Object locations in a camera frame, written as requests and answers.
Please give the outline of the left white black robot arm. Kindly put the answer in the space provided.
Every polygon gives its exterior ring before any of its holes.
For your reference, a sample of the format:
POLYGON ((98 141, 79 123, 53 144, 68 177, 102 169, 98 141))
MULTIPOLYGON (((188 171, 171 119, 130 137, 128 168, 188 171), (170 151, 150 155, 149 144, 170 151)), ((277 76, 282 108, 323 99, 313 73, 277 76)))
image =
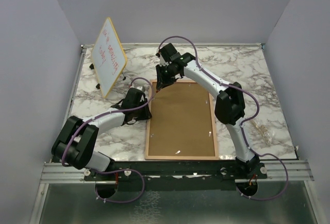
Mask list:
POLYGON ((99 135, 123 125, 152 117, 142 88, 129 88, 124 99, 97 116, 81 119, 71 116, 55 140, 51 154, 67 166, 92 169, 103 180, 113 176, 114 160, 94 150, 99 135))

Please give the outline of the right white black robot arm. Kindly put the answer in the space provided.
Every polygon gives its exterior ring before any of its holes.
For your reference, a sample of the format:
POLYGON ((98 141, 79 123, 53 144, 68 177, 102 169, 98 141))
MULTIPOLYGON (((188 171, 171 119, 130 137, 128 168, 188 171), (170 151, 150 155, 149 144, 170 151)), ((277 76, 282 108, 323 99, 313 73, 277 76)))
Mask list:
POLYGON ((226 126, 232 138, 238 175, 242 178, 253 175, 260 159, 251 151, 248 137, 244 134, 245 102, 241 85, 222 80, 203 68, 197 55, 180 54, 171 43, 158 47, 156 56, 159 58, 156 90, 173 85, 178 80, 177 76, 187 77, 207 90, 216 101, 216 118, 226 126))

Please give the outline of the pink picture frame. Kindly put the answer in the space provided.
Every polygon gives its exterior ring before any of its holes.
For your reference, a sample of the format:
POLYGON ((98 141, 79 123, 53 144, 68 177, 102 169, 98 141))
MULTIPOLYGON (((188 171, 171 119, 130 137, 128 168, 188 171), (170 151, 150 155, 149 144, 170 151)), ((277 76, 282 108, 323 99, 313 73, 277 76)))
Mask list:
POLYGON ((219 159, 213 97, 199 84, 179 80, 156 93, 149 108, 145 159, 219 159))

